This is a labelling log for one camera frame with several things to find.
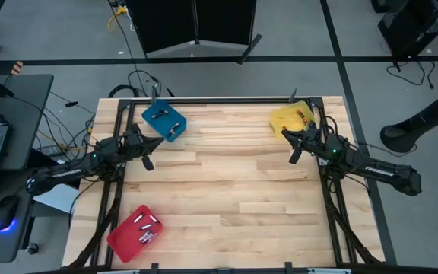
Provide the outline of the red plastic bin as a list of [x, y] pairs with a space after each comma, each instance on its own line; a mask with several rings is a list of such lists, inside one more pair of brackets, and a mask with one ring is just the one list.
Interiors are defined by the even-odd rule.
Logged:
[[[145, 216], [139, 222], [134, 223], [133, 220], [141, 213], [145, 213]], [[132, 261], [151, 244], [140, 242], [140, 239], [147, 234], [148, 230], [153, 231], [157, 236], [163, 231], [164, 226], [162, 222], [157, 218], [161, 224], [155, 224], [149, 217], [150, 215], [157, 218], [146, 205], [140, 205], [122, 224], [118, 225], [107, 236], [106, 241], [108, 245], [123, 263]], [[152, 224], [153, 227], [145, 231], [139, 230], [141, 226], [148, 224]]]

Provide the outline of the white sheet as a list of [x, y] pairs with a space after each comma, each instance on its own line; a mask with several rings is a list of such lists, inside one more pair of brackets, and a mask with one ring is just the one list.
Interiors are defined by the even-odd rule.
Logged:
[[59, 184], [49, 192], [34, 196], [33, 200], [46, 206], [69, 213], [74, 199], [78, 195], [78, 189], [67, 184]]

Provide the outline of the yellow plastic bin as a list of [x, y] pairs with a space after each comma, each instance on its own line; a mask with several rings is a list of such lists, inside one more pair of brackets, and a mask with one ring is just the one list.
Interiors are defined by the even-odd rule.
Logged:
[[316, 121], [313, 112], [305, 101], [299, 101], [274, 110], [270, 113], [269, 122], [277, 138], [283, 138], [283, 135], [281, 134], [282, 126], [286, 126], [290, 131], [294, 132], [302, 131], [306, 128], [304, 121], [298, 115], [297, 110], [302, 111], [303, 115], [309, 120], [309, 122]]

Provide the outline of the black table frame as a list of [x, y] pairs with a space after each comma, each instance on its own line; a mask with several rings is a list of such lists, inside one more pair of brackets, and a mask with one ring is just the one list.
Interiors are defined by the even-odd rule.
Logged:
[[188, 123], [162, 144], [147, 172], [130, 162], [121, 184], [83, 183], [63, 263], [74, 261], [119, 196], [121, 224], [147, 205], [164, 230], [132, 261], [122, 262], [101, 241], [85, 272], [131, 274], [316, 274], [363, 265], [328, 215], [332, 198], [352, 230], [384, 266], [395, 264], [374, 183], [357, 176], [324, 180], [323, 164], [303, 154], [289, 163], [289, 145], [269, 122], [286, 97], [173, 98]]

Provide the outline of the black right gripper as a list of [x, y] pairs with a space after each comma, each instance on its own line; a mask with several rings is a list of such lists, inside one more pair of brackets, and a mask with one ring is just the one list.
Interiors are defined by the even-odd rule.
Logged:
[[321, 140], [321, 132], [316, 127], [316, 123], [311, 121], [307, 127], [300, 132], [291, 132], [282, 130], [281, 134], [292, 147], [299, 147], [306, 152], [314, 155], [323, 155], [327, 153], [325, 143]]

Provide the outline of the black desk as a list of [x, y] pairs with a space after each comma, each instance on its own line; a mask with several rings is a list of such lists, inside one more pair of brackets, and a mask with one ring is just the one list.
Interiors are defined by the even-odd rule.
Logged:
[[52, 82], [52, 75], [0, 75], [0, 83], [14, 93], [0, 98], [0, 115], [11, 125], [0, 158], [0, 200], [10, 195], [20, 198], [14, 223], [0, 231], [0, 263], [13, 261], [28, 243], [33, 197], [25, 190], [31, 173], [27, 162]]

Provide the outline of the blue plastic bin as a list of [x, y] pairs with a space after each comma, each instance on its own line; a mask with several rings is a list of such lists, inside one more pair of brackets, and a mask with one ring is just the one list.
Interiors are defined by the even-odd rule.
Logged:
[[[152, 119], [151, 117], [157, 113], [158, 110], [168, 110], [169, 114]], [[174, 142], [186, 130], [186, 118], [165, 100], [156, 100], [142, 113], [141, 116], [153, 130], [164, 137], [168, 142]], [[175, 134], [169, 138], [167, 136], [170, 132], [170, 127], [175, 123], [180, 123], [180, 126], [175, 129]]]

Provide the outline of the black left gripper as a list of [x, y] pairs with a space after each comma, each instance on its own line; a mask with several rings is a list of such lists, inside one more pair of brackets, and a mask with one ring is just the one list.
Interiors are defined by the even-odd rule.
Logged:
[[133, 123], [122, 137], [122, 153], [129, 158], [138, 158], [148, 156], [154, 151], [162, 142], [163, 137], [153, 137], [145, 140], [137, 123]]

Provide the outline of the black folding partition screen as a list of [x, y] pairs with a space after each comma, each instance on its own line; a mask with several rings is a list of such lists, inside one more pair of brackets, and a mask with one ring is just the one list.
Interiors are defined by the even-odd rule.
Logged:
[[257, 0], [124, 0], [142, 51], [184, 46], [241, 49], [241, 65], [262, 39], [254, 34]]

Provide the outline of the black equipment case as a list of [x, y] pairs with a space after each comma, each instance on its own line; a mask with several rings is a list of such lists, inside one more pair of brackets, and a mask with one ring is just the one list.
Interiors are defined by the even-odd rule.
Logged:
[[392, 56], [420, 54], [438, 36], [438, 0], [370, 0]]

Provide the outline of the black computer mouse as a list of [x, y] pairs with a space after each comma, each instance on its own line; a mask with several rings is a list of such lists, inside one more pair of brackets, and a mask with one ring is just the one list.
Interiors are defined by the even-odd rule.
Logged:
[[10, 228], [14, 223], [20, 198], [10, 195], [0, 200], [0, 231]]

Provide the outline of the thick black pole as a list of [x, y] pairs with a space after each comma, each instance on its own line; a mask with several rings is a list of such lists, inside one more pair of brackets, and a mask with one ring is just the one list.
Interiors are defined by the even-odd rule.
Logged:
[[423, 134], [437, 126], [438, 99], [412, 117], [397, 124], [384, 126], [380, 131], [380, 139], [389, 150], [405, 153], [414, 147]]

